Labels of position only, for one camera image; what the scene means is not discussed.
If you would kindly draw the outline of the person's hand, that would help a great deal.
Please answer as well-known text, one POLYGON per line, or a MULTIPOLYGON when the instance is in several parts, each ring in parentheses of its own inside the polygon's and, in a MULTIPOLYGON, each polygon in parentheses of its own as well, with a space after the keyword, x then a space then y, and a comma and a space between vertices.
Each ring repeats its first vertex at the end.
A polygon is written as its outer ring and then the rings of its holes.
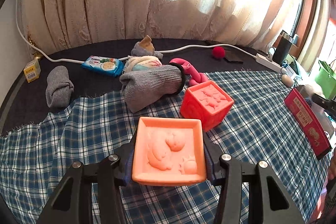
POLYGON ((328 179, 331 181, 336 178, 336 148, 334 149, 333 156, 330 159, 328 168, 328 179))

